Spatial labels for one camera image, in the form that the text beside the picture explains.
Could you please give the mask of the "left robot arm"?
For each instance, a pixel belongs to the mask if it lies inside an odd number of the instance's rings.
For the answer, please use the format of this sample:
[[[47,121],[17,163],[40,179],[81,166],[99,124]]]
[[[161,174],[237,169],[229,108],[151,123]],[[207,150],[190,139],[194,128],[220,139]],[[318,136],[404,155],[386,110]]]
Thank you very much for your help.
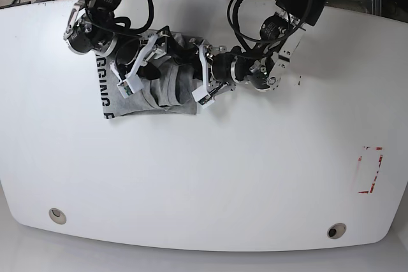
[[[194,100],[203,106],[214,101],[225,90],[239,83],[249,83],[266,91],[279,86],[281,76],[305,33],[305,25],[313,26],[327,0],[275,0],[279,11],[261,25],[259,38],[240,30],[238,12],[245,0],[230,0],[228,24],[239,44],[230,51],[201,43],[198,55],[202,67],[202,84],[193,91]]]

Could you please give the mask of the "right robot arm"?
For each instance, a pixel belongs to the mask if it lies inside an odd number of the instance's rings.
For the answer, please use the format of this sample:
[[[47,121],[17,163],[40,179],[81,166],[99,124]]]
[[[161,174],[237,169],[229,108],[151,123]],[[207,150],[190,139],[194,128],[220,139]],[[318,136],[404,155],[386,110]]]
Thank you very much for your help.
[[[202,78],[197,49],[181,45],[168,26],[151,31],[154,21],[153,0],[147,0],[146,23],[133,28],[128,17],[115,11],[122,0],[78,0],[71,11],[64,40],[80,55],[90,51],[113,57],[112,71],[119,87],[139,85],[143,79],[156,80],[161,72],[154,61],[169,56],[177,64],[190,65],[195,79]]]

